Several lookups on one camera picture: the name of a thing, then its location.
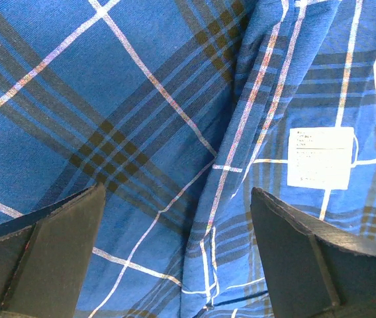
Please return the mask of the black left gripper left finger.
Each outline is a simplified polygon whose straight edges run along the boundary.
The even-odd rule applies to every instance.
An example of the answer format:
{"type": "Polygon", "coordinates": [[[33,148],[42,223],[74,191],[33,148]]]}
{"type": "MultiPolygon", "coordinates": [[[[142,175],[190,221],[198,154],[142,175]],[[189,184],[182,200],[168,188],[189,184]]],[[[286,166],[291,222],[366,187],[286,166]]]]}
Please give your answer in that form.
{"type": "Polygon", "coordinates": [[[0,224],[0,317],[73,317],[104,206],[97,184],[0,224]]]}

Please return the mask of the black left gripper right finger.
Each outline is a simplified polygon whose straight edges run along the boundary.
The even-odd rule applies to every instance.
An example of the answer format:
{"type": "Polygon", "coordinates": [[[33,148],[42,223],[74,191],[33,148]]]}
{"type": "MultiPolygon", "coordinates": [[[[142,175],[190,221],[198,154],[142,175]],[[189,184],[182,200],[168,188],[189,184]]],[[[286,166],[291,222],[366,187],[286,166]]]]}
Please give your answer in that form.
{"type": "Polygon", "coordinates": [[[376,317],[376,241],[261,188],[252,190],[251,214],[276,317],[376,317]]]}

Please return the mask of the blue plaid long sleeve shirt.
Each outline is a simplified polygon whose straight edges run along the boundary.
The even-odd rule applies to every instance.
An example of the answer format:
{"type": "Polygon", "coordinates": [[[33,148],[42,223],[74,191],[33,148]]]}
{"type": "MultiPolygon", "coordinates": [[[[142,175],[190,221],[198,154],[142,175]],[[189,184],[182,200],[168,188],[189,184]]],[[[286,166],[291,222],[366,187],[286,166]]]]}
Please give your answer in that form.
{"type": "Polygon", "coordinates": [[[251,192],[376,241],[376,1],[0,1],[0,224],[101,183],[75,317],[272,317],[251,192]]]}

